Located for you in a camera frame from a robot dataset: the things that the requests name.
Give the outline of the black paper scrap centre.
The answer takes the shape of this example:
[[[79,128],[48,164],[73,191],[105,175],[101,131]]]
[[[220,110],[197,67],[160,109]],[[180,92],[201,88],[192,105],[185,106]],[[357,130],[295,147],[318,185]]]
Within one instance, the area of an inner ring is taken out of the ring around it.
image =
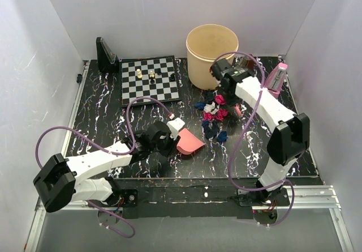
[[[204,103],[211,104],[214,102],[215,93],[213,91],[206,91],[204,93]]]

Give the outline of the white chess piece left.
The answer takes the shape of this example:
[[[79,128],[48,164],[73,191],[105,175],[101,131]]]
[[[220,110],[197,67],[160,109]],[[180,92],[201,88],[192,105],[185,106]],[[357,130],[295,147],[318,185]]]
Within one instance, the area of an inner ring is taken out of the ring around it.
[[[142,75],[142,72],[141,72],[140,69],[137,69],[137,70],[136,70],[136,74],[137,74],[137,78],[138,78],[138,79],[142,79],[143,75]]]

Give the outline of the magenta paper by bucket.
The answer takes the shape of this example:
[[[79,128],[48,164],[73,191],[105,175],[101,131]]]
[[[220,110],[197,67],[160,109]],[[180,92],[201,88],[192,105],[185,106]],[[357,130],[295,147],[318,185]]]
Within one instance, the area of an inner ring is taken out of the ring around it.
[[[226,109],[220,109],[215,114],[215,119],[218,121],[223,121],[227,115],[228,115],[228,111]]]

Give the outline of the brown metronome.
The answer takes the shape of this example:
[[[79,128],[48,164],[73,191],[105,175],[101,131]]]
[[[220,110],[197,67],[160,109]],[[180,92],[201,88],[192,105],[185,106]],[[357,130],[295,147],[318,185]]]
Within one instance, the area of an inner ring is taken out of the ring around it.
[[[250,59],[249,56],[240,55],[235,57],[234,66],[242,68],[246,67],[251,71],[254,71],[254,62]]]

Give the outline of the blue paper scrap front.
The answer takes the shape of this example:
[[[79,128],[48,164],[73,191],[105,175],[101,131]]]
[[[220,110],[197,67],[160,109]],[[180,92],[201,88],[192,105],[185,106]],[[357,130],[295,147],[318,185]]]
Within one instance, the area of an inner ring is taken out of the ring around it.
[[[218,143],[224,143],[227,140],[227,131],[221,131],[217,136]]]

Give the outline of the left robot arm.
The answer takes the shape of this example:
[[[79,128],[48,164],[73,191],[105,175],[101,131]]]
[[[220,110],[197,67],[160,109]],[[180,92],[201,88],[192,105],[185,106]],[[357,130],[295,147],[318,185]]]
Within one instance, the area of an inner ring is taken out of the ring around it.
[[[176,149],[184,122],[180,118],[167,123],[156,121],[134,139],[124,138],[103,150],[81,156],[53,155],[33,180],[47,212],[61,210],[73,201],[97,200],[113,207],[136,191],[121,188],[110,177],[95,176],[110,169],[128,166],[153,153],[168,157]]]

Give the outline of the magenta paper scrap right edge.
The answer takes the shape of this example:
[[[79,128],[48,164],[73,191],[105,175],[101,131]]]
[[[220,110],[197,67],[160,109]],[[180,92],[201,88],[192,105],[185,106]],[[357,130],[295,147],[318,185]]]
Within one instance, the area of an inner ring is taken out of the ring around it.
[[[224,99],[224,97],[222,95],[216,95],[214,98],[214,101],[218,104],[218,105],[225,105],[226,101]]]

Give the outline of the pink metronome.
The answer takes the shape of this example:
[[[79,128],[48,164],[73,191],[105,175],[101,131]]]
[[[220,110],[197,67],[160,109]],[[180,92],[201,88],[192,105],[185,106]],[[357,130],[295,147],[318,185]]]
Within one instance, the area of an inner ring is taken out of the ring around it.
[[[266,78],[263,91],[268,91],[274,98],[278,98],[285,76],[287,74],[288,65],[280,62]]]

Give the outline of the white twisted paper scrap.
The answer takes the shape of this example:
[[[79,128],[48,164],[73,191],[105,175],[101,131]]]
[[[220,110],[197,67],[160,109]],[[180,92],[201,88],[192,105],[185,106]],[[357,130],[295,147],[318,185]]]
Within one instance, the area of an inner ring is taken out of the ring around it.
[[[205,113],[215,115],[215,114],[217,114],[218,111],[219,111],[219,105],[215,102],[212,102],[211,104],[205,104],[205,106],[204,106]]]

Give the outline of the dark blue paper scrap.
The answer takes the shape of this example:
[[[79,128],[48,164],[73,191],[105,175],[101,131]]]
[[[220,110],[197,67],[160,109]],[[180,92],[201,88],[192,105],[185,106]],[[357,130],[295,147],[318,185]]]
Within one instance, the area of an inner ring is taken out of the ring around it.
[[[197,102],[195,104],[195,108],[197,108],[198,110],[204,110],[205,106],[206,106],[206,103],[204,103],[204,102]]]

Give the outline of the beige plastic bucket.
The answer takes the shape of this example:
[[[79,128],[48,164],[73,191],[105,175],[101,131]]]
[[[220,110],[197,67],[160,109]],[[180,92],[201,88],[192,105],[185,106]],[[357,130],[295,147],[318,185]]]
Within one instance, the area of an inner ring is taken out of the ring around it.
[[[215,89],[216,79],[210,74],[210,67],[218,56],[230,63],[233,54],[239,49],[237,35],[227,27],[217,24],[205,24],[194,28],[187,36],[187,70],[191,83],[203,90]]]

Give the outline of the pink plastic dustpan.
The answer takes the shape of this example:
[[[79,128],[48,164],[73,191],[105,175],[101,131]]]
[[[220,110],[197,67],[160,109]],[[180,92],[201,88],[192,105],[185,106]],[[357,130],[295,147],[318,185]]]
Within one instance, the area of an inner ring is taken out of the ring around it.
[[[204,142],[194,136],[188,129],[181,130],[179,136],[180,140],[176,145],[176,149],[182,155],[191,155],[205,145]]]

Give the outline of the black metronome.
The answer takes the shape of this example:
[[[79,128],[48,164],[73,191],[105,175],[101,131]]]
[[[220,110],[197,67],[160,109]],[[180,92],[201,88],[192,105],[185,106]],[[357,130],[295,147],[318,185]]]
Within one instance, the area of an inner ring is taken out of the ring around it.
[[[97,64],[100,73],[117,74],[119,72],[119,58],[111,51],[103,37],[96,38]]]

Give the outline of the black white chessboard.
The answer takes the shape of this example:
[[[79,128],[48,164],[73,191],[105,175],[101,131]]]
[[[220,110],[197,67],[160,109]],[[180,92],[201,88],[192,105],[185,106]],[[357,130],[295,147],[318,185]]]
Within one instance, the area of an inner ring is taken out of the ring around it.
[[[142,72],[137,78],[136,70]],[[150,70],[154,71],[155,83],[150,83]],[[176,75],[176,62],[173,55],[146,59],[123,59],[120,62],[120,106],[125,108],[138,97],[151,97],[162,103],[179,101],[179,82],[171,82],[171,74]]]

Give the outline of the pink hand brush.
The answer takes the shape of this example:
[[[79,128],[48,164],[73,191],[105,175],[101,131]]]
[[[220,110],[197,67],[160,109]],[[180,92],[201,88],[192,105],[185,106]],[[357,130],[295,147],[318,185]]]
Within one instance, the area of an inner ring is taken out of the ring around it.
[[[240,107],[238,104],[236,104],[234,106],[234,112],[235,112],[235,115],[238,117],[238,118],[241,118],[243,116],[243,113],[242,111],[240,110]]]

